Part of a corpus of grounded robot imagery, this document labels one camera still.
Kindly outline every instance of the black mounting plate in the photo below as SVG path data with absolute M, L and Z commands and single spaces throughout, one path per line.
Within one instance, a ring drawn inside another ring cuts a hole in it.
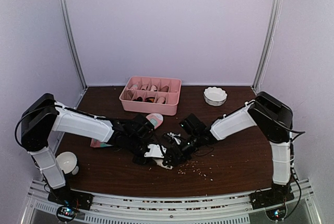
M 71 190 L 71 193 L 75 200 L 78 199 L 79 209 L 90 210 L 90 206 L 92 205 L 92 202 L 93 202 L 92 194 L 78 192 L 74 190 Z M 49 196 L 47 197 L 47 199 L 50 202 L 54 202 L 54 203 L 61 204 L 61 205 L 64 204 L 64 202 L 59 201 L 52 193 L 49 193 Z M 76 208 L 77 202 L 76 201 L 71 202 L 70 206 L 73 208 Z
M 272 189 L 265 190 L 265 191 L 257 191 L 254 193 L 251 193 L 249 195 L 250 197 L 250 203 L 252 204 L 253 209 L 259 209 L 259 208 L 267 208 L 274 205 L 283 204 L 284 200 L 282 198 L 282 195 L 280 194 L 279 197 L 275 197 L 275 192 Z M 286 202 L 291 201 L 294 199 L 294 195 L 289 190 L 289 192 L 286 194 Z

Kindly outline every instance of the white wall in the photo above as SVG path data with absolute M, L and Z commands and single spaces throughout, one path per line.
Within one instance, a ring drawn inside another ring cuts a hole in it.
M 89 85 L 133 75 L 251 85 L 272 0 L 67 0 Z
M 296 168 L 309 178 L 326 223 L 334 209 L 334 0 L 283 0 L 261 90 L 294 111 Z
M 0 223 L 17 223 L 38 174 L 30 156 L 15 143 L 14 127 L 45 92 L 68 105 L 74 105 L 81 92 L 59 1 L 0 0 Z

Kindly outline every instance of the metal frame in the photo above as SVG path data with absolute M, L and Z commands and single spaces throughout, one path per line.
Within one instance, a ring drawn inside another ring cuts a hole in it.
M 68 41 L 68 45 L 69 45 L 69 49 L 70 49 L 70 52 L 71 52 L 71 55 L 72 55 L 72 59 L 74 61 L 74 66 L 75 66 L 76 72 L 78 74 L 78 77 L 79 77 L 82 88 L 86 89 L 87 84 L 86 84 L 86 81 L 85 81 L 84 74 L 82 72 L 82 68 L 81 68 L 81 64 L 80 64 L 80 61 L 79 61 L 77 49 L 75 47 L 74 37 L 73 37 L 70 22 L 69 22 L 69 15 L 68 15 L 66 0 L 59 0 L 59 2 L 61 4 L 61 8 L 62 8 L 63 19 L 64 19 L 65 30 L 66 30 L 66 38 L 67 38 L 67 41 Z
M 321 224 L 314 193 L 306 180 L 299 181 L 302 188 L 302 199 L 308 202 L 308 211 L 314 224 Z M 35 209 L 54 214 L 58 205 L 47 201 L 48 193 L 44 182 L 34 180 L 31 184 L 25 209 L 22 212 L 21 224 L 30 224 Z M 296 202 L 299 188 L 291 184 Z M 252 209 L 249 194 L 242 192 L 228 195 L 180 197 L 180 198 L 146 198 L 127 197 L 110 194 L 94 195 L 90 211 L 80 210 L 76 220 L 83 223 L 132 223 L 132 224 L 190 224 L 190 223 L 249 223 L 249 214 L 264 211 Z
M 257 68 L 256 76 L 253 83 L 253 89 L 255 92 L 258 91 L 260 85 L 260 79 L 262 78 L 263 72 L 265 71 L 266 60 L 270 54 L 271 45 L 272 45 L 272 37 L 277 24 L 278 14 L 281 6 L 281 0 L 272 0 L 272 8 L 269 19 L 269 25 L 267 30 L 267 35 L 265 39 L 265 44 L 262 50 L 262 55 L 260 59 L 259 66 Z

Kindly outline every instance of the white bowl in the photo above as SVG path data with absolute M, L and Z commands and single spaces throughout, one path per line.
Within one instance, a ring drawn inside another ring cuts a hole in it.
M 228 94 L 221 88 L 208 87 L 204 90 L 204 100 L 209 105 L 218 107 L 223 105 L 228 97 Z
M 76 175 L 79 171 L 78 159 L 72 152 L 63 152 L 56 158 L 58 165 L 65 174 Z

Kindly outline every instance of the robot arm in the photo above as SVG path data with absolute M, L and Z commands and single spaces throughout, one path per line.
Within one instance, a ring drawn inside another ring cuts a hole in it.
M 69 206 L 79 197 L 73 196 L 65 176 L 47 139 L 51 131 L 61 131 L 86 136 L 126 148 L 135 161 L 145 163 L 150 158 L 162 158 L 164 147 L 143 141 L 154 126 L 142 115 L 133 120 L 113 120 L 66 107 L 46 93 L 23 113 L 21 122 L 21 146 L 33 157 L 45 176 L 52 195 L 58 203 Z
M 190 135 L 187 139 L 168 134 L 164 137 L 172 145 L 165 154 L 164 164 L 176 166 L 191 159 L 200 146 L 214 144 L 226 137 L 252 126 L 258 126 L 268 139 L 273 160 L 272 187 L 250 195 L 253 208 L 282 204 L 293 199 L 290 192 L 291 167 L 293 167 L 292 110 L 265 92 L 229 115 L 218 118 L 210 127 L 191 114 L 181 127 Z
M 267 93 L 261 92 L 241 109 L 224 115 L 211 126 L 210 132 L 222 140 L 251 126 L 259 126 L 270 142 L 274 184 L 287 185 L 290 180 L 290 146 L 292 111 Z

